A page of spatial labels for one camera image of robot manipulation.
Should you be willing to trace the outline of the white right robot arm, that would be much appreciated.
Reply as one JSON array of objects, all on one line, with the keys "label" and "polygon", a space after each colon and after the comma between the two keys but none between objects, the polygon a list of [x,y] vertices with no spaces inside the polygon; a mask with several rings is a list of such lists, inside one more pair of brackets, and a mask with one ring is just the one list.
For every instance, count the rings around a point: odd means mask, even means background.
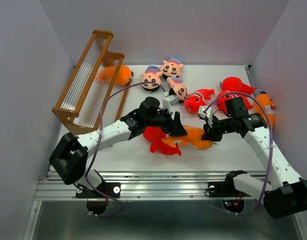
[{"label": "white right robot arm", "polygon": [[198,117],[205,120],[203,140],[220,142],[224,134],[238,133],[251,147],[265,168],[264,180],[244,170],[231,171],[221,182],[209,183],[209,197],[235,197],[238,193],[253,197],[255,208],[263,205],[273,219],[307,210],[307,179],[295,171],[274,143],[269,118],[250,114],[242,97],[225,101],[226,119],[217,119],[212,107],[201,106]]}]

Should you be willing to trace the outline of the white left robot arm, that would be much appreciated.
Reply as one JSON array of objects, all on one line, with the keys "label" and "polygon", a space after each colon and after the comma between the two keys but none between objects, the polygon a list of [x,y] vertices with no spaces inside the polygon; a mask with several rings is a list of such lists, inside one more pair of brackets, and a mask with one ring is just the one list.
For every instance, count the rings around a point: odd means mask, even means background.
[{"label": "white left robot arm", "polygon": [[102,130],[80,135],[64,134],[50,155],[49,163],[65,185],[79,184],[93,197],[100,197],[105,191],[103,178],[90,170],[88,158],[95,158],[99,151],[116,143],[142,135],[147,127],[157,127],[172,137],[187,135],[178,111],[172,114],[160,107],[158,99],[146,97],[138,108]]}]

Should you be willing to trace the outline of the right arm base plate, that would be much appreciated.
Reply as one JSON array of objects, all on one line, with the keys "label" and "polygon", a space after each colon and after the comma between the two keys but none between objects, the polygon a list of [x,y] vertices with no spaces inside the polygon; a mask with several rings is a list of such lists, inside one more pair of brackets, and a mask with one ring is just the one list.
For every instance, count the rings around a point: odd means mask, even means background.
[{"label": "right arm base plate", "polygon": [[230,189],[224,181],[208,182],[204,193],[211,198],[228,198],[235,195],[235,191]]}]

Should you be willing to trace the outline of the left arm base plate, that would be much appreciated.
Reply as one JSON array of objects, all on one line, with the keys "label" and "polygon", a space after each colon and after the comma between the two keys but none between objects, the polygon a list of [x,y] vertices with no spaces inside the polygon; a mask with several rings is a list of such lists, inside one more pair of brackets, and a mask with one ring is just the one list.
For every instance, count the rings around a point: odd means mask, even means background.
[{"label": "left arm base plate", "polygon": [[[77,199],[100,199],[105,196],[99,194],[93,188],[89,189],[81,184],[76,185],[75,197]],[[105,182],[97,187],[97,190],[102,194],[105,194],[111,198],[118,199],[121,195],[121,183],[120,182]]]}]

